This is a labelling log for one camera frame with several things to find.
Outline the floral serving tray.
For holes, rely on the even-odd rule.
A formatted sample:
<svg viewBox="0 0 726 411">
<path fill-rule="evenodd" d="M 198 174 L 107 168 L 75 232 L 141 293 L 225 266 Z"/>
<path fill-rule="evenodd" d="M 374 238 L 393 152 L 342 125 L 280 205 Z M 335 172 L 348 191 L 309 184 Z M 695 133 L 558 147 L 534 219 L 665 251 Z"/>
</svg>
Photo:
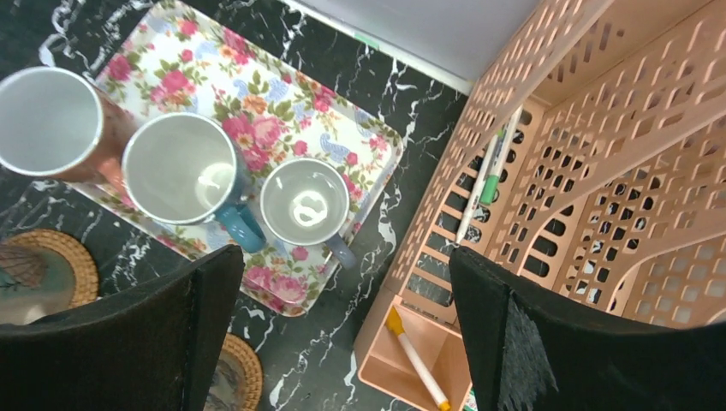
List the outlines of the floral serving tray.
<svg viewBox="0 0 726 411">
<path fill-rule="evenodd" d="M 137 123 L 174 111 L 213 118 L 240 147 L 255 195 L 286 160 L 310 157 L 332 165 L 351 194 L 339 230 L 348 244 L 406 147 L 384 122 L 181 1 L 154 5 L 95 81 Z M 214 221 L 158 223 L 110 185 L 70 186 L 187 259 L 232 243 Z M 269 245 L 245 256 L 251 279 L 242 290 L 275 312 L 300 316 L 339 262 L 326 246 L 295 246 L 265 235 Z"/>
</svg>

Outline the beige mug with number three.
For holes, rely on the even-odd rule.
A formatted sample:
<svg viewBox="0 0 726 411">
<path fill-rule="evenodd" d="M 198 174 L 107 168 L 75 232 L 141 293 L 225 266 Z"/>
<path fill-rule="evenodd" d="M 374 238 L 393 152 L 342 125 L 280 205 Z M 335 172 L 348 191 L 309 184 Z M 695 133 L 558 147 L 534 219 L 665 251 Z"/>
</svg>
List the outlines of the beige mug with number three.
<svg viewBox="0 0 726 411">
<path fill-rule="evenodd" d="M 243 382 L 244 374 L 238 364 L 233 360 L 220 359 L 212 376 L 204 410 L 241 410 Z"/>
</svg>

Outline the peach desk file organizer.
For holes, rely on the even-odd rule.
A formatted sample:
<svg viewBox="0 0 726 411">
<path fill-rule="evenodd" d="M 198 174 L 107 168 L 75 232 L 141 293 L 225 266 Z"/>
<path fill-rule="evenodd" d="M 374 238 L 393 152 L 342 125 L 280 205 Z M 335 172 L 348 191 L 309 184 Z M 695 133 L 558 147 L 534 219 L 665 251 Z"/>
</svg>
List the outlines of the peach desk file organizer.
<svg viewBox="0 0 726 411">
<path fill-rule="evenodd" d="M 459 246 L 486 147 L 522 106 Z M 725 4 L 544 1 L 470 93 L 354 343 L 360 381 L 454 409 L 474 397 L 449 257 L 468 247 L 623 319 L 725 326 Z"/>
</svg>

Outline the pink floral mug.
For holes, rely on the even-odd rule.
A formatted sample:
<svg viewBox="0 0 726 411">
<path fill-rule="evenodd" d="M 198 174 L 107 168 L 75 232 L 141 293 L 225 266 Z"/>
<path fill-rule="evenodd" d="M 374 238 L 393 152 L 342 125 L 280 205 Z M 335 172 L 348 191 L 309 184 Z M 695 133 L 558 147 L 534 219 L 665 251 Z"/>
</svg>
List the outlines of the pink floral mug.
<svg viewBox="0 0 726 411">
<path fill-rule="evenodd" d="M 124 194 L 121 161 L 137 129 L 105 92 L 62 68 L 24 68 L 1 82 L 1 164 L 18 174 L 109 183 Z"/>
</svg>

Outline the yellow cap white pen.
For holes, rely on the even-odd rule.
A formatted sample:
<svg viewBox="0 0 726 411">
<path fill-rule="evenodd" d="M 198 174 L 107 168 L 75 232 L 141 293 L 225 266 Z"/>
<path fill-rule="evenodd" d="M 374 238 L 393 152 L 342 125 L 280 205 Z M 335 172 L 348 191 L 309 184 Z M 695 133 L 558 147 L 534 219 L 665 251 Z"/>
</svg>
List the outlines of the yellow cap white pen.
<svg viewBox="0 0 726 411">
<path fill-rule="evenodd" d="M 418 351 L 408 338 L 403 326 L 402 318 L 395 308 L 390 309 L 385 320 L 385 325 L 396 336 L 396 339 L 402 346 L 409 362 L 420 377 L 420 380 L 430 394 L 432 400 L 436 403 L 437 409 L 440 411 L 450 411 L 451 405 L 448 397 L 443 393 L 440 385 L 426 367 Z"/>
</svg>

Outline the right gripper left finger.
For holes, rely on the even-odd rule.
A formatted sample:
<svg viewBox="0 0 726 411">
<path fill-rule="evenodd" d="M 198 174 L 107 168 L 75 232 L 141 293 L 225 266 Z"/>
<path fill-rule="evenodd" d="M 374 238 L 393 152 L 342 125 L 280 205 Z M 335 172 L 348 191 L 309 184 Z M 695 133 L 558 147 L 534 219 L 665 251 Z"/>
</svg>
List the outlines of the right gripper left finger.
<svg viewBox="0 0 726 411">
<path fill-rule="evenodd" d="M 245 264 L 228 245 L 98 301 L 1 328 L 4 410 L 201 410 Z"/>
</svg>

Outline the woven rattan coaster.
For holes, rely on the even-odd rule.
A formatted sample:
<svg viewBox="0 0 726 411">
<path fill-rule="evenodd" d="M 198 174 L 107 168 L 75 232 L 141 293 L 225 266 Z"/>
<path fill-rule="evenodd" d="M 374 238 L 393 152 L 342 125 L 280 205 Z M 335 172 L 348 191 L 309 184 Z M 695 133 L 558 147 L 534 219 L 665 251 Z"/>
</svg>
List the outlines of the woven rattan coaster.
<svg viewBox="0 0 726 411">
<path fill-rule="evenodd" d="M 260 402 L 264 382 L 259 357 L 247 342 L 227 333 L 218 360 L 220 359 L 233 360 L 242 369 L 244 382 L 241 387 L 244 390 L 244 397 L 241 410 L 255 411 Z"/>
<path fill-rule="evenodd" d="M 1 242 L 3 323 L 29 324 L 93 302 L 97 296 L 97 267 L 74 237 L 35 229 Z"/>
</svg>

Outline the small light blue mug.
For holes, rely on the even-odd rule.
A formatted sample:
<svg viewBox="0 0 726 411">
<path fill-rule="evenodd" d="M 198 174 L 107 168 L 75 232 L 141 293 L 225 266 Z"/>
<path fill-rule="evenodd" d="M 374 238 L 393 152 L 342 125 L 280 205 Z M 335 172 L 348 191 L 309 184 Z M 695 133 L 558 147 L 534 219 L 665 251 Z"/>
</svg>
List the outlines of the small light blue mug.
<svg viewBox="0 0 726 411">
<path fill-rule="evenodd" d="M 342 175 L 316 158 L 293 158 L 278 165 L 259 194 L 262 218 L 271 233 L 288 244 L 325 244 L 343 268 L 357 258 L 341 236 L 350 210 Z"/>
</svg>

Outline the green white marker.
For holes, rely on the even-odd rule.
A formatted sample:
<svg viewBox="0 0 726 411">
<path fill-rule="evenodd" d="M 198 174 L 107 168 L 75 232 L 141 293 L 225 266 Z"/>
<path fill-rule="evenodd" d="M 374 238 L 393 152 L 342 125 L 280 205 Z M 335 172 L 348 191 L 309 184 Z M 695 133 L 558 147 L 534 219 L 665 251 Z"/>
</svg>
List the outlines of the green white marker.
<svg viewBox="0 0 726 411">
<path fill-rule="evenodd" d="M 504 143 L 510 142 L 514 135 L 516 125 L 521 117 L 521 112 L 522 106 L 520 105 L 511 115 L 506 125 L 496 131 L 486 147 L 485 155 L 481 167 L 479 168 L 479 173 L 477 174 L 472 192 L 470 193 L 467 201 L 467 206 L 462 213 L 462 218 L 455 235 L 456 246 L 459 246 L 466 236 L 474 211 L 480 204 L 480 197 L 485 191 L 485 187 L 490 180 L 490 176 L 495 176 L 496 180 L 499 178 L 499 171 L 494 171 L 497 163 L 497 157 L 500 157 L 500 151 L 503 149 Z"/>
</svg>

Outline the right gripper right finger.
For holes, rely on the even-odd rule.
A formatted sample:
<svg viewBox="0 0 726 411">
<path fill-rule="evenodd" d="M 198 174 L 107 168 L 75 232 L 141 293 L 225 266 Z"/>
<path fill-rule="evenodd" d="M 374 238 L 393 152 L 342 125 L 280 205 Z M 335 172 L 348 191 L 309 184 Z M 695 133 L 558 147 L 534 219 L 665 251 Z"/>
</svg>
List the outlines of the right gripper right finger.
<svg viewBox="0 0 726 411">
<path fill-rule="evenodd" d="M 515 275 L 468 247 L 449 257 L 483 410 L 722 410 L 725 326 L 623 319 Z"/>
</svg>

